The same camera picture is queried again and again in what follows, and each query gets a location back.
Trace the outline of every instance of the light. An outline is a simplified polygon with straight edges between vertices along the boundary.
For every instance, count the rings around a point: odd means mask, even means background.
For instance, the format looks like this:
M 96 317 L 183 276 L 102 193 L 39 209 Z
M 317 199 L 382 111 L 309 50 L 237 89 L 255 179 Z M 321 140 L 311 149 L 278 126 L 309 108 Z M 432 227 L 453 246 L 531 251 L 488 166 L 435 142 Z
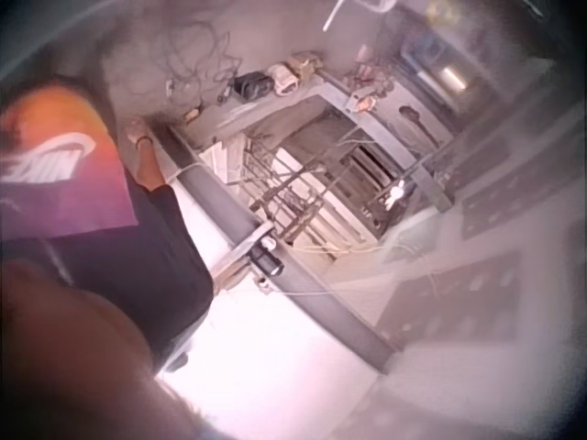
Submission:
M 405 184 L 405 182 L 403 180 L 401 180 L 401 181 L 399 181 L 397 186 L 394 186 L 389 191 L 389 198 L 385 201 L 385 209 L 387 211 L 392 209 L 392 206 L 395 202 L 397 202 L 402 197 L 404 197 L 404 184 Z
M 455 91 L 462 92 L 467 88 L 467 83 L 452 68 L 445 67 L 440 74 Z

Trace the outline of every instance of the dark panel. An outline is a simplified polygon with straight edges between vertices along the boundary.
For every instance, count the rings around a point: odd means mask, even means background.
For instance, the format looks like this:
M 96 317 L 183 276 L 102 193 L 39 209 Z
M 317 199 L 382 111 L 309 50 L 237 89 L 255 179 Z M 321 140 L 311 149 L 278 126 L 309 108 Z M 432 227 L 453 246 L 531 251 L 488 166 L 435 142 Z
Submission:
M 529 162 L 462 203 L 464 239 L 501 226 L 584 174 L 584 128 L 576 127 Z
M 447 191 L 454 193 L 475 182 L 510 157 L 510 150 L 503 137 L 497 137 L 479 151 L 466 158 L 450 176 Z
M 377 324 L 399 347 L 419 340 L 505 342 L 516 336 L 518 252 L 401 283 Z

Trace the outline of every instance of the metal beam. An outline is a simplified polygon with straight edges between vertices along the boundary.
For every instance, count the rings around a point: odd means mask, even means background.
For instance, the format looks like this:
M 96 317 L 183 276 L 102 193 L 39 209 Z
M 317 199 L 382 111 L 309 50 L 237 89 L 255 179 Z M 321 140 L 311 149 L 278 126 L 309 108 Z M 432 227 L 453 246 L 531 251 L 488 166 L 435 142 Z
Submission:
M 350 95 L 338 88 L 324 75 L 323 79 L 325 82 L 317 86 L 320 96 L 362 128 L 403 170 L 409 169 L 416 163 L 415 157 L 410 153 L 404 143 L 398 137 L 394 136 L 383 122 L 371 113 L 349 112 L 347 102 L 349 101 Z M 412 174 L 412 180 L 420 188 L 422 193 L 430 199 L 430 202 L 432 202 L 439 212 L 444 213 L 450 209 L 452 201 L 424 167 L 420 165 L 416 168 Z
M 261 220 L 207 166 L 194 166 L 198 163 L 197 159 L 178 132 L 166 126 L 155 125 L 151 128 L 172 160 L 184 169 L 177 180 L 222 231 L 227 241 L 235 246 L 249 237 Z M 393 348 L 308 271 L 287 246 L 277 241 L 277 248 L 272 254 L 283 263 L 284 270 L 271 282 L 285 295 L 290 293 L 293 303 L 364 362 L 382 373 L 388 372 Z

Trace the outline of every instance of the white object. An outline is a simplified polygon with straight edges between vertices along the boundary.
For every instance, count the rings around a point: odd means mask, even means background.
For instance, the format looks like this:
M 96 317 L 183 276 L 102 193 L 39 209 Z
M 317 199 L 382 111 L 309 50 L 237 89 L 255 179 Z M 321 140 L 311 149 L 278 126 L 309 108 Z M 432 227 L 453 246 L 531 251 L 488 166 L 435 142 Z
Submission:
M 460 75 L 451 67 L 445 67 L 440 74 L 445 82 L 456 92 L 462 92 L 467 88 L 467 83 Z
M 324 32 L 326 32 L 328 30 L 328 28 L 330 28 L 330 25 L 332 24 L 332 20 L 334 20 L 334 16 L 337 14 L 338 10 L 340 9 L 340 7 L 342 6 L 343 3 L 345 3 L 345 0 L 338 0 L 337 3 L 335 4 L 334 9 L 330 13 L 330 16 L 328 16 L 327 22 L 324 24 L 324 27 L 322 27 L 322 30 Z
M 267 73 L 275 81 L 275 92 L 279 96 L 287 96 L 297 90 L 300 80 L 283 63 L 272 65 Z
M 274 250 L 277 247 L 277 242 L 272 236 L 264 236 L 260 240 L 260 244 L 269 251 Z

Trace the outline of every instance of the workshop equipment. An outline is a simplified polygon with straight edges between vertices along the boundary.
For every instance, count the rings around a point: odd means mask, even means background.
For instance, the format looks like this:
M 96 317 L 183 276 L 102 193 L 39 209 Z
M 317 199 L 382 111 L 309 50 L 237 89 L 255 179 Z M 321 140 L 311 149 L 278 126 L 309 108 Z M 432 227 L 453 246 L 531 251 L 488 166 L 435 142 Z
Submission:
M 275 81 L 271 76 L 261 71 L 252 71 L 235 78 L 232 87 L 242 100 L 250 103 L 268 95 L 274 85 Z

